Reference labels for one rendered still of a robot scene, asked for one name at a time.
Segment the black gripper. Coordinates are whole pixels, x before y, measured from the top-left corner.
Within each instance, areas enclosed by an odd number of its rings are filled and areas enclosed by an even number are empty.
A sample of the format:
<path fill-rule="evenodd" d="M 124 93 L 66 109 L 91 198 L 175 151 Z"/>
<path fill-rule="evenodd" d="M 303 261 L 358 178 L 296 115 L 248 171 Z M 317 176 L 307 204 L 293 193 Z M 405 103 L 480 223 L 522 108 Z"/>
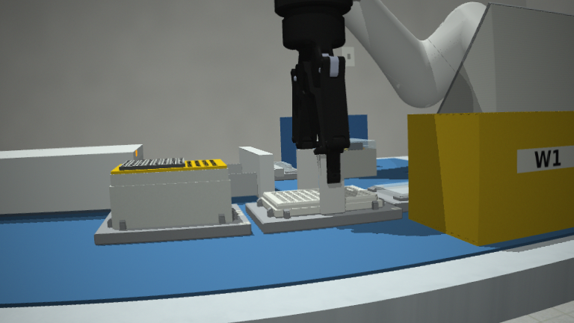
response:
<path fill-rule="evenodd" d="M 350 147 L 345 57 L 333 54 L 345 44 L 345 18 L 320 9 L 289 14 L 282 24 L 284 47 L 299 52 L 291 69 L 297 189 L 319 188 L 321 214 L 345 212 L 343 149 Z"/>

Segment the yellow box labelled w1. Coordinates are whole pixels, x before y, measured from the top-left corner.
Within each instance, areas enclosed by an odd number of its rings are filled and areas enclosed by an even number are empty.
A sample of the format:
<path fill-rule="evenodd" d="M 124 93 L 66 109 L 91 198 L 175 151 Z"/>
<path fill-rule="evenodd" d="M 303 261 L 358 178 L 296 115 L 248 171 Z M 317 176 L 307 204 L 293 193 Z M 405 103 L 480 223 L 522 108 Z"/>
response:
<path fill-rule="evenodd" d="M 574 227 L 574 111 L 408 114 L 408 219 L 475 246 Z"/>

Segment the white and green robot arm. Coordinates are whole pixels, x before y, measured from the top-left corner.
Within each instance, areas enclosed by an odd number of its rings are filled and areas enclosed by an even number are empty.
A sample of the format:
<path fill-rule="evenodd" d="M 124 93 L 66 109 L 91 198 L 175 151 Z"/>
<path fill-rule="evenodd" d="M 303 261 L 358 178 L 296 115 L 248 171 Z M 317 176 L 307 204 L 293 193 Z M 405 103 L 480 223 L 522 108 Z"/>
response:
<path fill-rule="evenodd" d="M 445 97 L 486 6 L 462 4 L 428 39 L 418 40 L 380 0 L 274 0 L 281 17 L 320 9 L 343 15 L 402 101 L 428 108 Z"/>

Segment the blue bench mat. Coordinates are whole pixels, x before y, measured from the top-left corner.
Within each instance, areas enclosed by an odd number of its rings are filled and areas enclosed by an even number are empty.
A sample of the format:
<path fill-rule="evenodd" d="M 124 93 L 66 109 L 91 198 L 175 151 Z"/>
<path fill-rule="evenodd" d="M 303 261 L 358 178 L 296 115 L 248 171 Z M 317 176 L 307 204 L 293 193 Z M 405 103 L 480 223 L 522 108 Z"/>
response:
<path fill-rule="evenodd" d="M 414 268 L 574 236 L 475 246 L 402 219 L 248 236 L 95 245 L 110 212 L 0 217 L 0 308 L 216 295 Z"/>

